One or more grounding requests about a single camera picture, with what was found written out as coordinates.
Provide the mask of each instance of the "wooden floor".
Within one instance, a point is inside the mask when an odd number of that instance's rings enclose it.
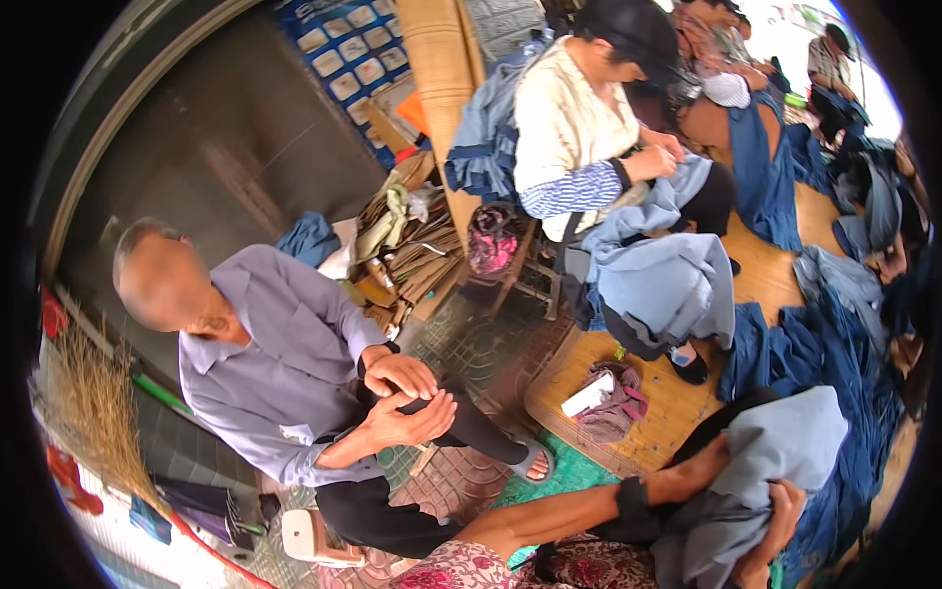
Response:
[[[838,213],[830,199],[804,184],[796,184],[795,201],[802,242],[843,255],[831,230],[831,221]],[[781,307],[804,304],[791,269],[797,254],[783,252],[762,241],[735,214],[723,244],[730,257],[742,265],[742,273],[734,282],[736,303],[760,303],[770,325],[777,323]],[[642,375],[641,391],[650,406],[647,416],[621,442],[593,444],[560,409],[562,402],[579,390],[591,363],[613,357],[618,344],[607,333],[582,333],[574,328],[530,386],[527,410],[547,430],[621,477],[657,470],[671,459],[693,428],[722,405],[713,392],[723,370],[724,354],[713,344],[695,341],[694,346],[711,372],[710,381],[700,386],[677,378],[666,358],[656,362],[630,358]]]

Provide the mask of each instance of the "black shoe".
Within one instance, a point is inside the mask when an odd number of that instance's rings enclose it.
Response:
[[[667,354],[667,359],[671,360],[670,354]],[[697,385],[703,384],[709,379],[709,368],[707,368],[707,363],[699,353],[697,357],[693,358],[693,361],[686,366],[675,364],[674,360],[671,360],[671,366],[674,367],[674,372],[677,373],[677,376],[685,383]]]

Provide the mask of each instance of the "blue poster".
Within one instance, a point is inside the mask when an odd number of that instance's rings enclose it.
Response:
[[[366,99],[409,73],[393,0],[279,0],[272,4],[284,33],[304,53],[324,90],[360,131],[387,169],[393,153],[372,131]]]

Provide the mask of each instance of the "pink floral cloth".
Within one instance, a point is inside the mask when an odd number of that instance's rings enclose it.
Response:
[[[480,544],[450,540],[428,558],[390,580],[388,589],[658,589],[647,550],[599,540],[590,534],[556,543],[549,568],[556,582],[539,579],[534,564],[517,573]]]

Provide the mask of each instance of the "bare leg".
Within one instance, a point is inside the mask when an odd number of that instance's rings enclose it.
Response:
[[[728,462],[726,437],[720,435],[689,460],[644,475],[647,507],[690,499]],[[518,548],[553,542],[618,517],[618,489],[619,485],[610,484],[494,509],[468,524],[455,539],[483,544],[507,560]]]

